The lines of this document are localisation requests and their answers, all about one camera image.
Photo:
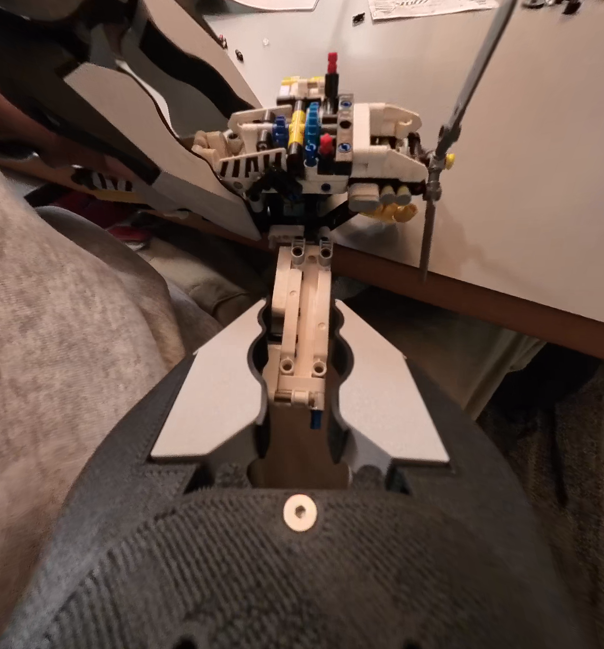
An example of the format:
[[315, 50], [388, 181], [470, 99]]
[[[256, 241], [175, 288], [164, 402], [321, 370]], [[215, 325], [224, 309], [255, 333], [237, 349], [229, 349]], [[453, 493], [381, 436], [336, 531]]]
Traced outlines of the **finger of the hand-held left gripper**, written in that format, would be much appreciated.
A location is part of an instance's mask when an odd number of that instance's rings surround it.
[[188, 208], [243, 238], [260, 239], [245, 200], [218, 179], [206, 160], [179, 143], [153, 98], [132, 76], [84, 63], [65, 81], [157, 165], [153, 190], [177, 209]]
[[121, 57], [178, 138], [223, 131], [233, 113], [262, 107], [192, 1], [137, 1]]

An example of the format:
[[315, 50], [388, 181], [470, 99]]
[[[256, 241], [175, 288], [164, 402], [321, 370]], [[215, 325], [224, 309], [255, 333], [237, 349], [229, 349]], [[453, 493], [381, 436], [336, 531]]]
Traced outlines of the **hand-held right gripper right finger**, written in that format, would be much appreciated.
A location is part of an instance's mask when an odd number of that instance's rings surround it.
[[345, 302], [332, 309], [328, 442], [349, 469], [447, 466], [450, 457], [406, 356]]

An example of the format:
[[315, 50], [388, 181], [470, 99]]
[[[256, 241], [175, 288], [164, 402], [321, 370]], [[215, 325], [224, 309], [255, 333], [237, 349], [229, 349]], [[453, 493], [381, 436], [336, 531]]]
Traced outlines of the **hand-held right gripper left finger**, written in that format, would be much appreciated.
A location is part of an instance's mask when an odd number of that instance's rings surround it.
[[194, 354], [152, 448], [159, 463], [251, 463], [255, 432], [267, 413], [267, 390], [253, 359], [263, 338], [267, 302], [257, 301]]

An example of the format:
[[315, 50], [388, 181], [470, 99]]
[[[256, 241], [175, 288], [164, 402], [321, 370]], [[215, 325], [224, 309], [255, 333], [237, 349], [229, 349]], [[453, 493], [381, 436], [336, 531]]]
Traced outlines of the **white lego plane model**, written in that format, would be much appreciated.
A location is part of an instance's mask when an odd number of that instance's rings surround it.
[[[266, 233], [277, 249], [263, 376], [270, 403], [308, 410], [313, 430], [320, 429], [325, 410], [329, 233], [357, 214], [402, 223], [416, 212], [412, 198], [418, 195], [425, 203], [420, 270], [426, 277], [440, 177], [452, 167], [449, 150], [516, 4], [505, 1], [496, 10], [434, 149], [421, 144], [416, 112], [386, 102], [356, 102], [352, 94], [340, 92], [333, 52], [323, 77], [282, 81], [274, 106], [235, 112], [225, 130], [199, 131], [190, 145], [177, 138], [157, 105], [179, 143], [206, 160], [218, 179], [245, 200], [260, 237]], [[120, 60], [113, 68], [95, 65], [127, 73], [149, 93]], [[140, 179], [133, 188], [160, 212], [193, 213], [177, 209]]]

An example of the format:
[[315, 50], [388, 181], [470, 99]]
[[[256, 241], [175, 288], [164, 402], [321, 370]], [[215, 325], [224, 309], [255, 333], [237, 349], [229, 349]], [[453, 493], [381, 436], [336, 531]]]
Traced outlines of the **person's left hand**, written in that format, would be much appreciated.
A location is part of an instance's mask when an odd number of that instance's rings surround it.
[[53, 133], [24, 114], [2, 94], [0, 94], [0, 140], [13, 140], [30, 146], [50, 167], [80, 166], [133, 183], [139, 180], [117, 159]]

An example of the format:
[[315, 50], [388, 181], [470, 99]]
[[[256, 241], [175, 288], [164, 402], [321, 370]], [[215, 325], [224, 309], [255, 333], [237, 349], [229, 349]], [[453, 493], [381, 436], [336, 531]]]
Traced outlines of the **striped sticker sheet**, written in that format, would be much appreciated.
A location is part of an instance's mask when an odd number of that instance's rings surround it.
[[372, 21], [430, 18], [496, 10], [498, 1], [369, 1]]

